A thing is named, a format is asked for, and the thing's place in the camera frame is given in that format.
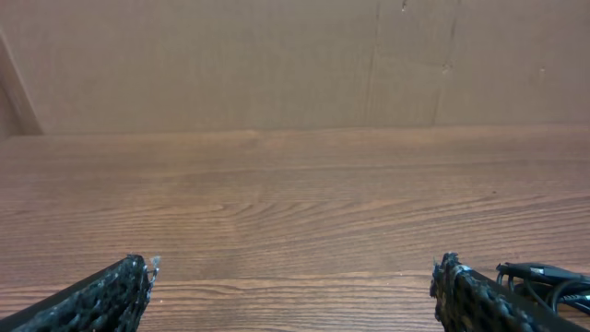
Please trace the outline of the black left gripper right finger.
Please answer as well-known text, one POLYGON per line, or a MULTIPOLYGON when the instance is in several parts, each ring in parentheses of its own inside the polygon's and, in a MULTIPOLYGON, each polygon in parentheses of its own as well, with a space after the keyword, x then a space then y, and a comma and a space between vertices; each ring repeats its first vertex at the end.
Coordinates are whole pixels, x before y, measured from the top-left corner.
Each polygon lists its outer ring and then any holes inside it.
POLYGON ((446 331, 585 332, 586 329, 535 302, 510 292, 507 278, 498 284, 446 253, 433 266, 430 296, 435 318, 446 331))

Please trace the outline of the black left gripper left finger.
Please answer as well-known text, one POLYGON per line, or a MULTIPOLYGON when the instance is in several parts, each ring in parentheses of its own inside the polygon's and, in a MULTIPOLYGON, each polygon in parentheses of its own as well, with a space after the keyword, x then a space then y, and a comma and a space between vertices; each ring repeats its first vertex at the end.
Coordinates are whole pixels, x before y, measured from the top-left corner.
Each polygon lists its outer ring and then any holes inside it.
POLYGON ((137 331, 151 299, 160 257, 128 255, 1 320, 6 332, 137 331))

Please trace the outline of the black USB cable thick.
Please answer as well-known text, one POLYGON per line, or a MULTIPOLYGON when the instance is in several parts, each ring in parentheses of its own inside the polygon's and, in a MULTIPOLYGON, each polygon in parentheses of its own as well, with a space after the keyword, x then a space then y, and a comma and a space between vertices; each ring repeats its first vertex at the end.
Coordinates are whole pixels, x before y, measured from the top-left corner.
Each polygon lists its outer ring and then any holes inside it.
POLYGON ((540 263, 504 263, 496 267, 496 282, 554 314, 561 304, 589 314, 589 277, 540 263))

